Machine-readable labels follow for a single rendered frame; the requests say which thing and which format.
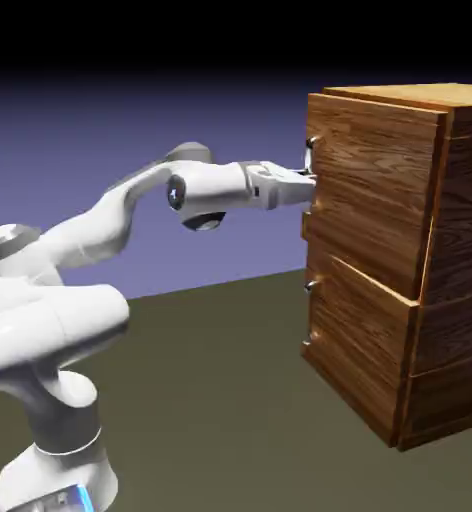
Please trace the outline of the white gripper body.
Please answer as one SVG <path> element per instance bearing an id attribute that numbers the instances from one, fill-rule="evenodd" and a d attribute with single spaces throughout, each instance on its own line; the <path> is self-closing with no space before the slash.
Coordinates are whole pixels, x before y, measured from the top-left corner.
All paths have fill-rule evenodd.
<path id="1" fill-rule="evenodd" d="M 264 167 L 271 173 L 267 209 L 300 203 L 311 203 L 317 177 L 307 170 L 290 169 L 270 161 Z"/>

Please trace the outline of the wooden cabinet door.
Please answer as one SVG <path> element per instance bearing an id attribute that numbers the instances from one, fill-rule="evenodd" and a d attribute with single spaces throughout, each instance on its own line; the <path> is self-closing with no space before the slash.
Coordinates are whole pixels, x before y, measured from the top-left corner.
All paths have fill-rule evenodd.
<path id="1" fill-rule="evenodd" d="M 308 97 L 315 232 L 330 253 L 409 300 L 420 293 L 446 116 L 441 107 Z"/>
<path id="2" fill-rule="evenodd" d="M 419 303 L 310 242 L 319 338 L 304 358 L 389 447 L 398 443 Z"/>

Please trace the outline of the wooden cabinet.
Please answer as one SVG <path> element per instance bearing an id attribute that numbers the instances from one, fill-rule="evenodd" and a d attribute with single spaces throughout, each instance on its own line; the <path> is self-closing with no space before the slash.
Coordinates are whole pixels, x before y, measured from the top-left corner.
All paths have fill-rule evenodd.
<path id="1" fill-rule="evenodd" d="M 429 231 L 422 253 L 398 443 L 406 451 L 472 428 L 472 84 L 425 83 L 326 87 L 318 92 L 446 110 L 435 165 Z M 308 244 L 319 217 L 302 218 Z"/>

